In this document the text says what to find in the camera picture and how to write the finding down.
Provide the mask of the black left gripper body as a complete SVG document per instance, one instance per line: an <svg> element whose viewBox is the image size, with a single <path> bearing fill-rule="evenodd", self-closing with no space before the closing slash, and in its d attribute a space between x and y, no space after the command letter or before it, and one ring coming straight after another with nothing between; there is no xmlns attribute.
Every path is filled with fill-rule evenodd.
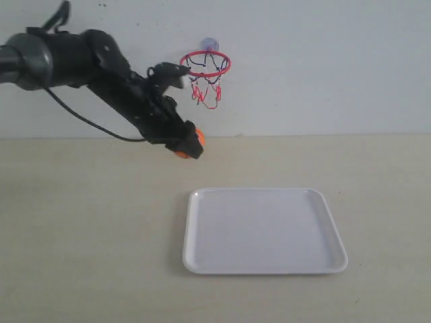
<svg viewBox="0 0 431 323"><path fill-rule="evenodd" d="M176 111L176 101L160 92L147 77L132 72L127 80L126 100L128 120L150 143L162 143L170 148L172 129L183 126Z"/></svg>

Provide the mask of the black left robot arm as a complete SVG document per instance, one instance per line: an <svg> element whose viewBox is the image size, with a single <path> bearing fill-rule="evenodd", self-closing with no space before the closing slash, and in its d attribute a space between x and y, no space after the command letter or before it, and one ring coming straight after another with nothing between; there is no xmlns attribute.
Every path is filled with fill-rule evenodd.
<svg viewBox="0 0 431 323"><path fill-rule="evenodd" d="M30 28L1 45L1 83L43 89L66 110L70 108L52 89L86 87L132 124L142 141L197 159L203 145L196 126L183 120L174 98L165 95L169 87L183 88L188 74L188 67L163 62L141 76L114 38L101 30L50 34Z"/></svg>

